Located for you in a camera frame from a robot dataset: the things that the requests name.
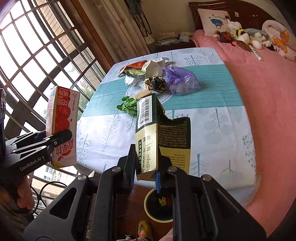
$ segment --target torn cardboard box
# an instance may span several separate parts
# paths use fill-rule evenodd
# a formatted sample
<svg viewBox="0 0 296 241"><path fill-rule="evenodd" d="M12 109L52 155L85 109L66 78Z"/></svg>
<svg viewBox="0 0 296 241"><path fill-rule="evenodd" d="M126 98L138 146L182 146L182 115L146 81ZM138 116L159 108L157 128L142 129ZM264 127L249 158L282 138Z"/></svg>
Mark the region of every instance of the torn cardboard box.
<svg viewBox="0 0 296 241"><path fill-rule="evenodd" d="M191 127L190 118L169 119L156 95L149 94L137 102L136 152L138 180L155 181L158 170L158 146L161 155L172 165L189 173Z"/></svg>

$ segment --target hand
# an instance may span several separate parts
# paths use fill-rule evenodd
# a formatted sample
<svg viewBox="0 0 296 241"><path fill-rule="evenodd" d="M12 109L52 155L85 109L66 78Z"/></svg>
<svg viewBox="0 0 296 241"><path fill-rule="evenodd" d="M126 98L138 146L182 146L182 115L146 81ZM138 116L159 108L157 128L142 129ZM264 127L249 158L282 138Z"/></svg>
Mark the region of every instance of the hand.
<svg viewBox="0 0 296 241"><path fill-rule="evenodd" d="M32 210L35 206L35 201L27 177L23 178L22 183L18 186L17 193L20 196L17 200L17 205L20 208L26 207L27 209Z"/></svg>
<svg viewBox="0 0 296 241"><path fill-rule="evenodd" d="M21 184L18 186L17 193L20 196L17 200L17 205L20 208L26 207L27 209L32 210L35 206L35 202L27 177L23 178ZM0 187L0 203L7 206L8 201L8 193L3 187Z"/></svg>

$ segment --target teal stripe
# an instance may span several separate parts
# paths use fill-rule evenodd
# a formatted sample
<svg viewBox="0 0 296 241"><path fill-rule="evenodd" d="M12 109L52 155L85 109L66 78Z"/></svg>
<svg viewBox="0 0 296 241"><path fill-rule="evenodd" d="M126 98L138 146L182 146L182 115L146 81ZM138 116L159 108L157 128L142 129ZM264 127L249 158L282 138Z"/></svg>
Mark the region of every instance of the teal stripe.
<svg viewBox="0 0 296 241"><path fill-rule="evenodd" d="M166 110L241 106L242 99L224 64L199 65L183 67L192 71L199 80L202 88L198 91L172 96L163 104ZM122 111L116 106L121 104L128 87L124 78L102 83L90 100L83 116L119 114Z"/></svg>

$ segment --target cardboard box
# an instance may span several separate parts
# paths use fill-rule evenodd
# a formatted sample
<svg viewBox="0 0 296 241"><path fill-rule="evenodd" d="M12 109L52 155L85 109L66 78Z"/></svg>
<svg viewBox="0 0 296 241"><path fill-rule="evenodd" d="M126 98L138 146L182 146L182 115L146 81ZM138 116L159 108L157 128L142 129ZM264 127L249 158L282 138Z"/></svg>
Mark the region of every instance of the cardboard box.
<svg viewBox="0 0 296 241"><path fill-rule="evenodd" d="M55 86L47 106L46 136L65 129L72 132L72 139L57 146L52 153L52 166L57 169L75 165L76 126L80 92Z"/></svg>
<svg viewBox="0 0 296 241"><path fill-rule="evenodd" d="M158 146L161 155L172 165L189 173L191 127L190 118L169 119L156 95L149 94L137 101L136 152L138 180L155 181L158 170Z"/></svg>

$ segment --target light blue tablecloth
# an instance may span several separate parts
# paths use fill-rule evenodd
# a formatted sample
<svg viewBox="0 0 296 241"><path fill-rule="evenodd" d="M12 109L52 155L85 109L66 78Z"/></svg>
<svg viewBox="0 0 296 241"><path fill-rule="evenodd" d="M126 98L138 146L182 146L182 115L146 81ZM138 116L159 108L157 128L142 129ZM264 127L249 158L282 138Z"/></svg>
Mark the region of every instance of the light blue tablecloth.
<svg viewBox="0 0 296 241"><path fill-rule="evenodd" d="M159 95L169 118L191 119L190 175L212 175L242 204L256 186L255 149L249 119L234 81L214 48L191 48L138 57L115 64L84 111L77 128L77 161L98 172L115 166L135 139L136 117L116 108L139 91L127 87L119 70L141 60L167 57L192 71L202 88L183 96ZM137 182L154 187L152 182Z"/></svg>

